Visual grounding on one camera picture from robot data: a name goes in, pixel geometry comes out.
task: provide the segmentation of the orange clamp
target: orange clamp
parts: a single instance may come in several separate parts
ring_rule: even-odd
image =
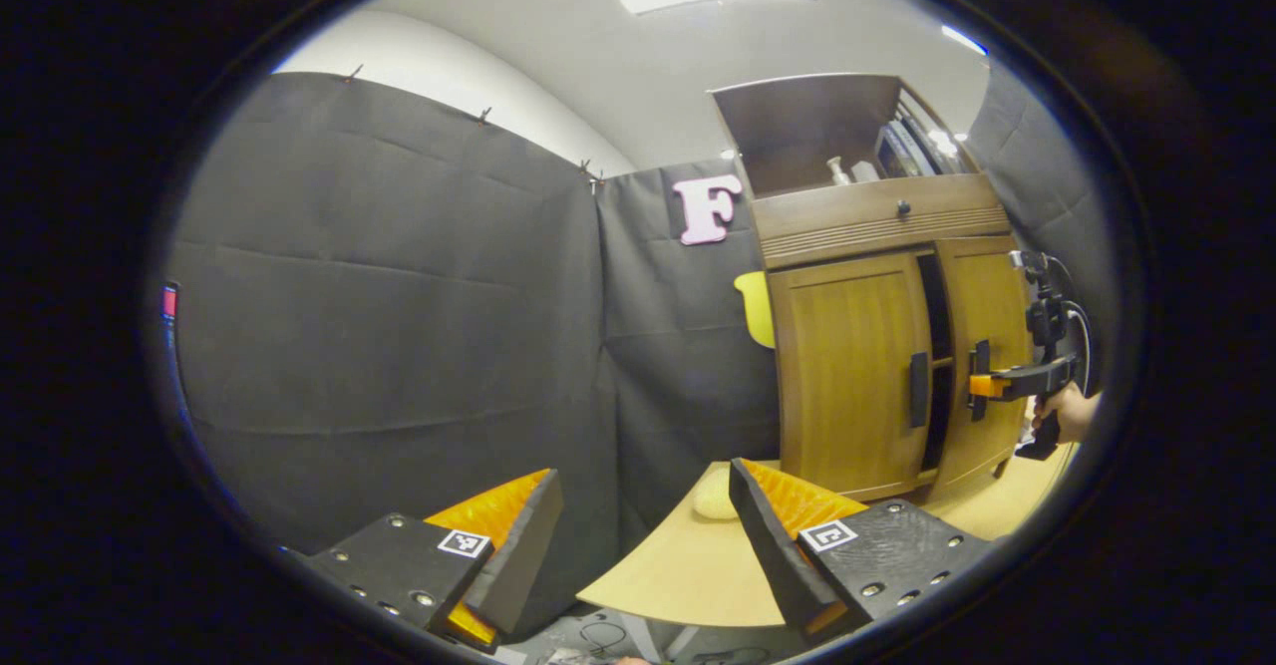
[[[970,393],[971,396],[983,396],[985,398],[1000,398],[1005,393],[1005,388],[1011,385],[1009,379],[999,379],[993,374],[979,374],[971,375],[970,378]]]

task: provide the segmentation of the human hand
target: human hand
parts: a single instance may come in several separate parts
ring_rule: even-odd
[[[1059,443],[1069,443],[1074,440],[1081,440],[1086,437],[1086,431],[1090,430],[1090,421],[1094,420],[1095,407],[1099,407],[1099,394],[1086,398],[1081,389],[1077,388],[1076,382],[1068,382],[1063,389],[1041,402],[1041,398],[1036,398],[1036,406],[1032,410],[1035,416],[1032,419],[1032,429],[1036,431],[1041,428],[1041,422],[1051,412],[1058,412],[1059,416]]]

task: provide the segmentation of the pink letter f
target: pink letter f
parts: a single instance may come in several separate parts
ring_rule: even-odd
[[[715,214],[722,223],[730,223],[735,216],[729,194],[744,191],[736,175],[721,175],[720,177],[680,180],[674,185],[674,191],[683,197],[683,216],[686,220],[686,230],[681,241],[690,246],[693,244],[707,244],[726,239],[726,230],[715,221]],[[716,194],[726,191],[729,194]]]

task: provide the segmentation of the cabinet door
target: cabinet door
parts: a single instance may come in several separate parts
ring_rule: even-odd
[[[930,325],[912,253],[768,274],[780,365],[780,465],[854,498],[916,486],[929,414],[912,428],[920,354],[929,411]]]
[[[984,417],[972,421],[966,407],[970,393],[970,351],[988,340],[994,370],[1027,364],[1032,341],[1023,320],[1027,282],[1011,265],[1017,248],[1008,236],[940,239],[935,243],[944,291],[948,294],[953,337],[953,401],[934,493],[952,489],[1014,454],[1023,402],[989,402]]]

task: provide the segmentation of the black handle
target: black handle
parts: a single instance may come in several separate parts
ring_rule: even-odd
[[[991,348],[985,338],[984,341],[975,343],[975,348],[970,350],[970,375],[983,375],[988,373],[991,373]],[[984,414],[988,411],[988,398],[966,393],[966,407],[970,407],[971,410],[971,422],[983,421]]]
[[[926,425],[926,406],[930,403],[930,362],[926,352],[914,354],[909,362],[909,388],[912,420],[910,428]]]
[[[1039,393],[1036,400],[1039,403],[1044,403],[1060,391],[1063,391],[1063,387],[1057,388],[1054,391],[1048,391],[1045,393]],[[1054,452],[1054,448],[1058,447],[1059,447],[1059,412],[1049,411],[1046,417],[1041,419],[1041,424],[1037,426],[1036,433],[1032,434],[1032,443],[1025,445],[1023,448],[1018,448],[1018,451],[1016,451],[1014,454],[1026,458],[1032,458],[1034,461],[1045,461]]]

